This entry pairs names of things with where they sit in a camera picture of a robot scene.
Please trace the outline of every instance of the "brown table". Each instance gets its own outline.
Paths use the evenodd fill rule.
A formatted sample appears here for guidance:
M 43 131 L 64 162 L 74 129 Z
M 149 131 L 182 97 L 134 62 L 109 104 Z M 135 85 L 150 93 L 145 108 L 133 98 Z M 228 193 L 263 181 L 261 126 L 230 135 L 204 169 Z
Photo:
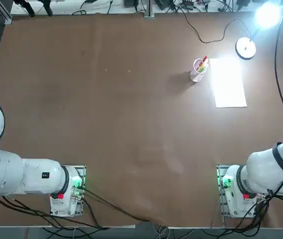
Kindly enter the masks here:
M 220 38 L 235 18 L 254 28 L 251 13 L 188 17 L 204 40 Z M 204 45 L 182 14 L 16 18 L 0 44 L 0 149 L 85 164 L 92 191 L 152 222 L 221 227 L 216 164 L 244 164 L 252 152 L 283 141 L 276 32 L 260 32 L 255 57 L 241 60 L 248 107 L 217 109 L 210 72 L 193 86 L 189 69 L 196 57 L 236 56 L 235 42 L 245 35 L 239 23 L 224 41 Z M 18 198 L 49 211 L 46 195 Z M 88 199 L 102 225 L 137 223 Z M 87 211 L 76 220 L 92 223 Z M 0 226 L 44 224 L 0 205 Z M 271 202 L 263 226 L 283 228 L 283 203 Z

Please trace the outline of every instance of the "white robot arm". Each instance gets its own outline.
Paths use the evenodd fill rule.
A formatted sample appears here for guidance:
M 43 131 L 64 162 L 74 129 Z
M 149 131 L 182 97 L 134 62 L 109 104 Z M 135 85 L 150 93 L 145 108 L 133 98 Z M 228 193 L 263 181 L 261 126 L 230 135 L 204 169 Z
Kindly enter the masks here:
M 230 166 L 222 180 L 230 216 L 243 217 L 256 202 L 256 194 L 274 192 L 282 182 L 283 143 L 252 153 L 245 166 Z M 283 186 L 278 194 L 283 195 Z
M 0 138 L 5 119 L 0 107 Z M 50 159 L 25 159 L 0 150 L 0 196 L 12 194 L 50 194 L 51 213 L 61 217 L 81 215 L 82 176 L 85 167 L 61 166 Z

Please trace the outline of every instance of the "floor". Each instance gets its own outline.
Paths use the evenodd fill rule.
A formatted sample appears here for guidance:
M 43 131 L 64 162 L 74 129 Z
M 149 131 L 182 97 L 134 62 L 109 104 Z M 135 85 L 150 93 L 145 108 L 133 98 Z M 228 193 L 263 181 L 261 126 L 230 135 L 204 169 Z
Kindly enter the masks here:
M 93 232 L 94 230 L 88 229 L 86 232 Z M 190 230 L 174 230 L 175 238 L 181 239 L 183 235 L 188 233 Z M 222 230 L 205 230 L 208 233 L 219 235 Z M 28 237 L 26 237 L 27 228 L 0 228 L 0 238 L 6 238 L 10 235 L 10 238 L 14 239 L 46 239 L 50 236 L 49 233 L 45 232 L 42 228 L 30 228 L 28 230 Z M 63 236 L 69 236 L 72 238 L 73 232 L 65 231 L 60 232 Z M 82 235 L 79 231 L 75 231 L 75 235 Z M 104 232 L 98 232 L 92 235 L 93 239 L 155 239 L 157 234 L 154 232 L 152 225 L 149 223 L 143 223 L 136 226 L 135 229 L 109 229 Z M 58 236 L 53 236 L 51 239 L 57 239 Z M 214 237 L 204 234 L 201 230 L 196 229 L 192 234 L 185 237 L 186 239 L 212 239 Z M 225 236 L 224 239 L 240 239 L 245 236 L 239 234 L 232 234 Z M 281 239 L 283 238 L 283 230 L 275 229 L 263 229 L 254 237 L 255 239 Z M 169 233 L 169 239 L 174 239 L 172 230 Z
M 12 6 L 13 0 L 2 0 L 3 4 L 7 9 L 10 9 Z M 2 32 L 4 29 L 3 20 L 0 18 L 0 39 L 2 36 Z M 92 229 L 84 229 L 86 232 L 92 232 Z M 189 230 L 174 230 L 175 237 L 177 239 L 181 239 L 183 235 L 185 235 Z M 222 230 L 206 230 L 206 232 L 219 235 L 222 233 Z M 73 232 L 65 231 L 60 232 L 63 236 L 73 236 Z M 0 238 L 7 238 L 10 235 L 10 238 L 15 239 L 45 239 L 50 236 L 49 233 L 45 232 L 42 228 L 0 228 Z M 75 231 L 75 235 L 79 236 L 81 233 L 79 231 Z M 149 223 L 143 223 L 136 226 L 135 229 L 109 229 L 104 232 L 98 232 L 92 236 L 94 239 L 155 239 L 156 234 L 153 230 L 153 227 Z M 172 230 L 170 230 L 170 239 L 173 239 Z M 201 230 L 197 229 L 191 235 L 187 236 L 187 239 L 208 239 L 213 238 L 212 236 L 208 236 L 204 234 Z M 239 234 L 232 234 L 230 236 L 225 236 L 225 238 L 229 239 L 239 239 L 244 238 L 244 236 Z M 256 239 L 280 239 L 283 238 L 283 230 L 268 230 L 263 229 L 255 236 Z

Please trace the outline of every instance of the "marker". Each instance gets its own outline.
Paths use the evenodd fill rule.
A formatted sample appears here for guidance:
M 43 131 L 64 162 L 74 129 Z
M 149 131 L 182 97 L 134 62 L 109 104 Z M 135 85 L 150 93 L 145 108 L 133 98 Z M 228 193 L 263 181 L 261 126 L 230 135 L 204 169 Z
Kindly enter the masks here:
M 204 67 L 205 67 L 205 65 L 208 63 L 208 57 L 203 61 L 203 63 L 201 64 L 201 66 L 199 66 L 199 71 L 200 70 L 202 70 Z
M 199 68 L 202 66 L 202 64 L 204 63 L 204 61 L 207 60 L 207 59 L 208 59 L 208 57 L 205 56 L 205 57 L 201 60 L 201 62 L 199 63 L 199 66 L 198 66 L 197 69 L 196 69 L 196 71 L 199 70 Z

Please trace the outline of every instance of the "white paper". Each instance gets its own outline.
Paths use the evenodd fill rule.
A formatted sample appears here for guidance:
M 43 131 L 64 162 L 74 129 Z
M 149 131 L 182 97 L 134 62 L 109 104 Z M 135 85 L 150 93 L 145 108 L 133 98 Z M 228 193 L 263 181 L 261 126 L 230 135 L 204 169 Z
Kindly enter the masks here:
M 217 108 L 247 107 L 237 58 L 209 59 Z

